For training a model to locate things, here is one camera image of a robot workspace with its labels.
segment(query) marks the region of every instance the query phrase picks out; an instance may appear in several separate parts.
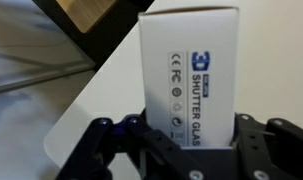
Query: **white table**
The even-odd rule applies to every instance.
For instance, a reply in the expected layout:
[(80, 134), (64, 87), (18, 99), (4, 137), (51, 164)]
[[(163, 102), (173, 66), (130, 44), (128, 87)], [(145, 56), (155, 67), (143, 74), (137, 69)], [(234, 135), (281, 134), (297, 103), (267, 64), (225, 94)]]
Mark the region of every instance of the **white table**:
[[(181, 1), (161, 2), (156, 1), (152, 8), (177, 6)], [(239, 7), (236, 111), (261, 122), (282, 117), (303, 127), (303, 3), (251, 0), (239, 2)], [(59, 166), (92, 119), (108, 116), (117, 122), (144, 108), (138, 30), (138, 26), (132, 29), (47, 135), (46, 152)], [(124, 163), (126, 157), (120, 156), (112, 169), (132, 170)]]

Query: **product box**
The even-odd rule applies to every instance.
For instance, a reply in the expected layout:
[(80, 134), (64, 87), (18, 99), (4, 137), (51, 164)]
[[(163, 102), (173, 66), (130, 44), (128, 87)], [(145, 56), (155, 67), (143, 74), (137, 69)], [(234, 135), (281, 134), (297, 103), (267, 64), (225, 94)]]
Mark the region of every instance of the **product box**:
[(238, 21), (233, 7), (139, 15), (147, 122), (183, 148), (230, 144)]

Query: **screw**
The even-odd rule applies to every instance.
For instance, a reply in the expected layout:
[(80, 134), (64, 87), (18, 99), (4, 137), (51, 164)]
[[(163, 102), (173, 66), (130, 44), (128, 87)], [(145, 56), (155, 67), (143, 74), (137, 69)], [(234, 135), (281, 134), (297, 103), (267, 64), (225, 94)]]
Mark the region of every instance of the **screw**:
[(109, 120), (107, 120), (107, 119), (101, 119), (100, 120), (100, 124), (103, 124), (103, 125), (108, 124), (108, 122), (109, 122)]
[(130, 122), (135, 124), (135, 123), (138, 122), (138, 120), (137, 120), (136, 118), (131, 118), (131, 119), (130, 119)]
[(280, 126), (283, 124), (282, 121), (280, 121), (280, 120), (275, 120), (274, 123), (276, 123), (277, 125), (280, 125)]
[(256, 170), (253, 174), (257, 180), (270, 180), (269, 175), (264, 171)]
[(191, 171), (189, 176), (191, 180), (203, 180), (203, 174), (198, 170)]
[(242, 115), (242, 118), (243, 118), (244, 120), (249, 120), (249, 119), (250, 119), (248, 115)]

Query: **brown wood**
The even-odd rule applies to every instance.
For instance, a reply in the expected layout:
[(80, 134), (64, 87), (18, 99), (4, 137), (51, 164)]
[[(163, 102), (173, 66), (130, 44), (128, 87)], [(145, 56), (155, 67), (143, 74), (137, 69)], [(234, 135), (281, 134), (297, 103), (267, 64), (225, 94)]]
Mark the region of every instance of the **brown wood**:
[(57, 0), (78, 29), (88, 32), (116, 0)]

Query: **white surface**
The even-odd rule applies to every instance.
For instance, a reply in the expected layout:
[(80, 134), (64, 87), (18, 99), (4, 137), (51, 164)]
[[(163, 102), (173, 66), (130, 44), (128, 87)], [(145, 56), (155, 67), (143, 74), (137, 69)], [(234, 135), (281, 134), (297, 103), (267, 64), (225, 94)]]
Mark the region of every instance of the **white surface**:
[(0, 86), (92, 66), (31, 0), (0, 0)]
[[(238, 10), (164, 11), (140, 15), (139, 21), (148, 124), (182, 148), (229, 146), (234, 129)], [(199, 57), (209, 60), (208, 69), (194, 69), (193, 61)], [(205, 66), (200, 60), (197, 64)], [(204, 76), (207, 97), (203, 97)], [(181, 96), (172, 95), (175, 88)], [(175, 118), (182, 121), (180, 126), (173, 125)]]
[(52, 180), (43, 139), (93, 77), (86, 72), (0, 94), (0, 180)]
[[(261, 122), (282, 117), (303, 127), (303, 2), (250, 0), (239, 6), (236, 111)], [(141, 112), (140, 55), (136, 26), (47, 135), (46, 152), (59, 166), (93, 118), (109, 116), (117, 122)], [(114, 164), (122, 168), (121, 175), (131, 167), (124, 163)]]

